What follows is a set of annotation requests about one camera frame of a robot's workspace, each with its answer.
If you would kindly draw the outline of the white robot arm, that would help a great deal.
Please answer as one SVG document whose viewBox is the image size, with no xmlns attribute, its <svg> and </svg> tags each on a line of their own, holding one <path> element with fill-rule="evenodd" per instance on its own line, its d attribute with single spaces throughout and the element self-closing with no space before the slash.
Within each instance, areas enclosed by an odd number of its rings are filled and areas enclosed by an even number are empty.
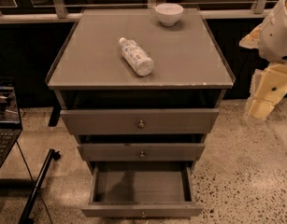
<svg viewBox="0 0 287 224">
<path fill-rule="evenodd" d="M 269 65 L 256 69 L 250 87 L 246 113 L 253 119 L 265 119 L 287 94 L 287 0 L 279 0 L 264 20 L 239 45 L 258 49 Z"/>
</svg>

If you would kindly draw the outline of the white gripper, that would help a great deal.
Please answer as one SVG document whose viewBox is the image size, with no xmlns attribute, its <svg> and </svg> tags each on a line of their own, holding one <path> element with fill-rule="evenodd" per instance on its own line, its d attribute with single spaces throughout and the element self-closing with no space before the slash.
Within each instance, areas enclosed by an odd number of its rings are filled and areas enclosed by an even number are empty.
<svg viewBox="0 0 287 224">
<path fill-rule="evenodd" d="M 265 70 L 256 69 L 250 92 L 251 97 L 245 106 L 246 116 L 265 120 L 287 93 L 287 63 L 270 63 Z"/>
</svg>

